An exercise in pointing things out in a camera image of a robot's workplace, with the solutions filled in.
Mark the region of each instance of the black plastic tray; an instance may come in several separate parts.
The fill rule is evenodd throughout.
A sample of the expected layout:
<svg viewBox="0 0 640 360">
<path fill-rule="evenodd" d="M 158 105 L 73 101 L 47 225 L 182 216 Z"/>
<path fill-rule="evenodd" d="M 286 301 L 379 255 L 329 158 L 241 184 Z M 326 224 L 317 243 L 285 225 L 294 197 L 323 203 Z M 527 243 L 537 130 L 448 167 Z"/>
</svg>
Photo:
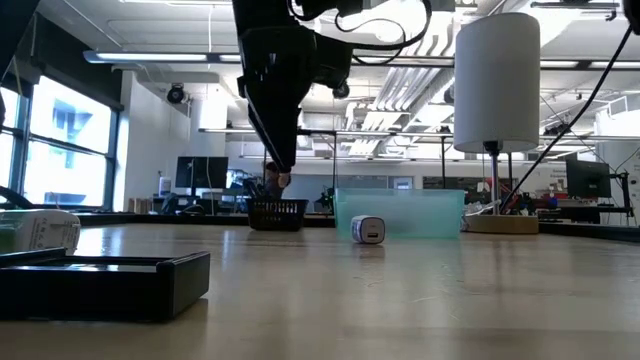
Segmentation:
<svg viewBox="0 0 640 360">
<path fill-rule="evenodd" d="M 165 322 L 209 291 L 210 255 L 0 255 L 0 319 Z"/>
</svg>

